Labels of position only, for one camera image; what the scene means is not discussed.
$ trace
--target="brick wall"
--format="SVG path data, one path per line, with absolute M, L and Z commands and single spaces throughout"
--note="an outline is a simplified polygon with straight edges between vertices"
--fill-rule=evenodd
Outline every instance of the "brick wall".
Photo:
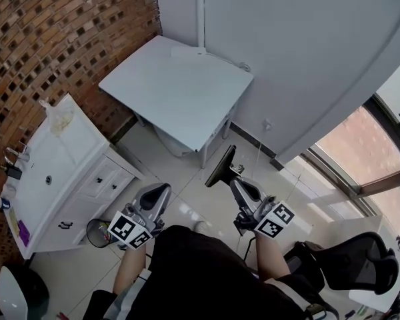
M 0 164 L 70 93 L 108 138 L 133 116 L 97 84 L 161 32 L 157 0 L 0 0 Z M 6 175 L 0 170 L 0 192 Z M 21 261 L 0 213 L 0 267 Z

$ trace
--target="sink cabinet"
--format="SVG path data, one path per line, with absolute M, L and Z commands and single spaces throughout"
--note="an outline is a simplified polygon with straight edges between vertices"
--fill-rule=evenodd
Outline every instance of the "sink cabinet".
M 10 210 L 4 210 L 25 259 L 35 252 L 83 245 L 88 222 L 100 217 L 133 179 L 144 179 L 114 150 L 70 95 L 59 106 L 73 110 L 71 122 L 56 137 L 46 119 L 27 144 L 29 162 L 16 163 L 22 170 L 21 179 L 8 177 L 6 182 L 17 191 L 10 200 L 11 209 L 30 233 L 25 246 L 12 226 Z
M 87 223 L 102 215 L 134 177 L 102 155 L 53 218 L 37 251 L 77 247 L 86 234 Z

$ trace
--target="white table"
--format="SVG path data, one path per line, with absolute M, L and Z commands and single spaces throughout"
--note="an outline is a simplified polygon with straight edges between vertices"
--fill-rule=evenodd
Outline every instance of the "white table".
M 201 152 L 226 119 L 224 138 L 237 100 L 253 75 L 212 55 L 171 57 L 174 47 L 186 46 L 157 36 L 126 58 L 99 87 L 142 117 Z

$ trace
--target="office chair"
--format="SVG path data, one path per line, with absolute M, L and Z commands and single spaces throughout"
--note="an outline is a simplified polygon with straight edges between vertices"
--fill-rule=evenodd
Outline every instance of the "office chair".
M 399 264 L 394 250 L 374 232 L 357 235 L 324 249 L 312 242 L 296 242 L 285 255 L 291 273 L 303 275 L 318 291 L 325 281 L 334 290 L 362 289 L 381 295 L 395 284 Z

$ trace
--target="drawer handle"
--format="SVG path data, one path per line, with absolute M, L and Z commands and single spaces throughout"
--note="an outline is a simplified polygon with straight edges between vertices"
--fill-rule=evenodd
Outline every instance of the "drawer handle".
M 73 226 L 72 222 L 66 224 L 63 221 L 61 222 L 61 224 L 58 225 L 58 227 L 60 227 L 61 229 L 64 229 L 64 230 L 68 230 L 71 226 Z

